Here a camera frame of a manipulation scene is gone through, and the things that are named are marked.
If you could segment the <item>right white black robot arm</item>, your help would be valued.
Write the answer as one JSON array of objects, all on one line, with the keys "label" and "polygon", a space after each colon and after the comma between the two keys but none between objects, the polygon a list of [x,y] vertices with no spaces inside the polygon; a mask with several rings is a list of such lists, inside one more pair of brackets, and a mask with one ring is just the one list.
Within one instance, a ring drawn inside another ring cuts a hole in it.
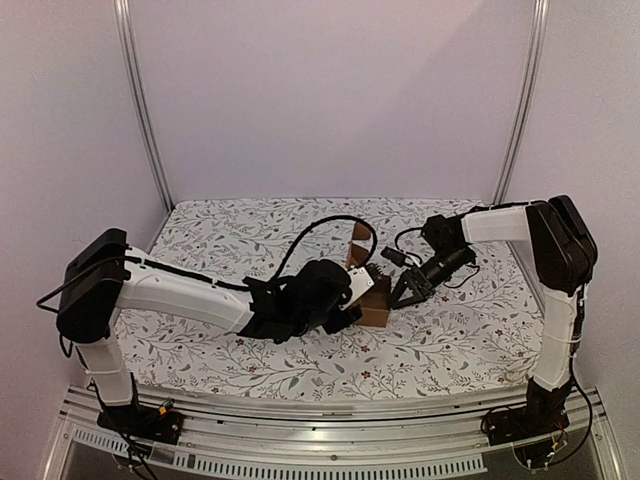
[{"label": "right white black robot arm", "polygon": [[517,427],[537,436],[561,413],[574,384],[573,358],[585,317],[585,297],[598,259],[595,241],[566,195],[548,200],[475,207],[456,216],[435,215],[420,229],[433,256],[410,264],[403,253],[386,248],[384,258],[403,271],[391,291],[392,310],[422,303],[466,264],[471,247],[494,241],[526,242],[544,294],[541,353],[526,392]]}]

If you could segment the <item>brown cardboard box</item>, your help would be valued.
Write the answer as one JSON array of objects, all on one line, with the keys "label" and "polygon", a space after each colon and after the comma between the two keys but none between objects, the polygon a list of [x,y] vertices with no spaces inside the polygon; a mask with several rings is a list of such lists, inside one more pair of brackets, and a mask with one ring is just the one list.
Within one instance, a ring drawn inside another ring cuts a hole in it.
[{"label": "brown cardboard box", "polygon": [[356,281],[356,292],[359,294],[354,305],[360,308],[361,317],[356,324],[361,327],[383,329],[387,327],[389,318],[388,300],[391,293],[391,277],[384,274],[381,268],[365,259],[371,253],[373,233],[362,223],[356,222],[348,242],[346,267],[355,269],[353,279]]}]

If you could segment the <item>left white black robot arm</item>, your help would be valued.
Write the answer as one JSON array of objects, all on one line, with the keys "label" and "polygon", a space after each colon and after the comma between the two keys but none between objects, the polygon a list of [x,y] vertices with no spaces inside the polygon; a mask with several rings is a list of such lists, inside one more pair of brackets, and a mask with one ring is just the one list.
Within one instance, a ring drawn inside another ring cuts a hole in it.
[{"label": "left white black robot arm", "polygon": [[127,242],[125,231],[103,232],[66,267],[62,285],[37,300],[56,316],[62,338],[84,361],[111,419],[128,434],[148,426],[136,383],[111,332],[117,313],[149,310],[197,320],[252,339],[284,343],[316,328],[334,334],[362,316],[359,299],[374,280],[363,266],[307,262],[295,275],[239,285],[162,263]]}]

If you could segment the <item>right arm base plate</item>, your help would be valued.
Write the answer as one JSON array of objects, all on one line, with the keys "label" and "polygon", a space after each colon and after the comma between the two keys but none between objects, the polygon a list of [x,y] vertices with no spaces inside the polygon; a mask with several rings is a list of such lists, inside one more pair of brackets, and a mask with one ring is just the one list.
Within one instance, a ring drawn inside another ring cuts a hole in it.
[{"label": "right arm base plate", "polygon": [[488,438],[489,444],[495,446],[551,434],[569,425],[568,415],[564,411],[555,417],[534,418],[526,414],[525,407],[499,407],[486,412],[480,430]]}]

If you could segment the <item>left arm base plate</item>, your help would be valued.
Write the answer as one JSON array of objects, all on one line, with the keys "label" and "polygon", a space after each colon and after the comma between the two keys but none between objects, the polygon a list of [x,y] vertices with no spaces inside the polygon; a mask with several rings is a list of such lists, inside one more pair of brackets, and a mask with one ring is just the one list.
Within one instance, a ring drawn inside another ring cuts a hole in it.
[{"label": "left arm base plate", "polygon": [[149,407],[131,403],[101,408],[97,424],[127,436],[176,445],[185,416],[173,408]]}]

